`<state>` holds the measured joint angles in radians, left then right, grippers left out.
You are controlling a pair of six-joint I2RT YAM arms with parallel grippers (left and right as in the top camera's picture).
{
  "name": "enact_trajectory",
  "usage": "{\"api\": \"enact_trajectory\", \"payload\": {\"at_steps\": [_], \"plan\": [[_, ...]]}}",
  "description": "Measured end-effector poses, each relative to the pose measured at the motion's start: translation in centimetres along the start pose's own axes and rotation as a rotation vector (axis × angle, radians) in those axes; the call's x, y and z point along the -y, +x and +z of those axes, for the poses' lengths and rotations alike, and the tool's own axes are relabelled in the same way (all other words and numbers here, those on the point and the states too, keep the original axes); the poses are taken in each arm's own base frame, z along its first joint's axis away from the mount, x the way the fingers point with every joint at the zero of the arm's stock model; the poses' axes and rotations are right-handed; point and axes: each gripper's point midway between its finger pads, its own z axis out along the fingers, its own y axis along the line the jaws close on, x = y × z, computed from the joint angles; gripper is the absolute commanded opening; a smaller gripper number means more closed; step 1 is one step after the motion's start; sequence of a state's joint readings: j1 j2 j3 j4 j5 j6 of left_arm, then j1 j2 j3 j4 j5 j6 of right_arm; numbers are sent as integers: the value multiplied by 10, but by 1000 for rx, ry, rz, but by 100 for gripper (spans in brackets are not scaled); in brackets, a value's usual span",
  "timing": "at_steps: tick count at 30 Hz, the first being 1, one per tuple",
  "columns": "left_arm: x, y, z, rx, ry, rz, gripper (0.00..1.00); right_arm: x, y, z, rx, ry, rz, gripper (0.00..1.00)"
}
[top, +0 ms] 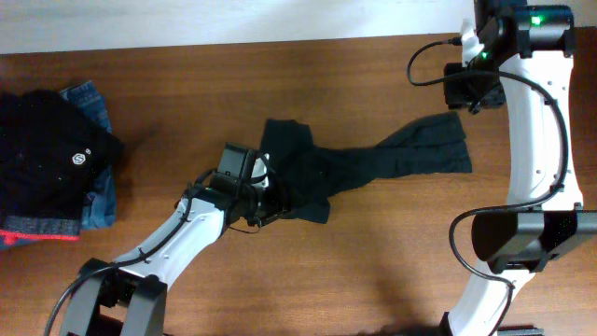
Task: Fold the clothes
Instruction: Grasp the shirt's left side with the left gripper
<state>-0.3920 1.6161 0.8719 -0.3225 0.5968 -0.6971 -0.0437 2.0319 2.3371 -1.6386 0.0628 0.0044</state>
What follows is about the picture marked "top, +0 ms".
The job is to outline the dark green Nike t-shirt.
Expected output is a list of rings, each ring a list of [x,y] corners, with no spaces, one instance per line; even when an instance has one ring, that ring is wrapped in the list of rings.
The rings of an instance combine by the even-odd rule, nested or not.
[[[416,119],[373,147],[317,146],[308,125],[295,120],[266,121],[260,150],[290,189],[285,219],[327,223],[329,198],[364,187],[375,179],[408,175],[470,174],[466,135],[455,112]]]

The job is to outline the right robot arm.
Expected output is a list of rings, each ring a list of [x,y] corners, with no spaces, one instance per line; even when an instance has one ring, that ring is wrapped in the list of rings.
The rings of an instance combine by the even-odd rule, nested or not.
[[[593,238],[573,164],[569,89],[575,20],[566,5],[481,0],[461,30],[462,60],[446,65],[447,105],[478,113],[505,106],[511,170],[503,206],[471,210],[476,262],[443,335],[496,335],[521,288]]]

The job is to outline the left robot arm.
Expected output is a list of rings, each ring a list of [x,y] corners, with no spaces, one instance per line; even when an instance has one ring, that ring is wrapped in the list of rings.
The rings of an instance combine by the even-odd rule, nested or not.
[[[238,220],[253,234],[286,215],[290,194],[268,154],[228,143],[220,163],[189,184],[172,215],[141,244],[111,262],[90,259],[64,291],[62,335],[161,335],[168,292],[203,249]]]

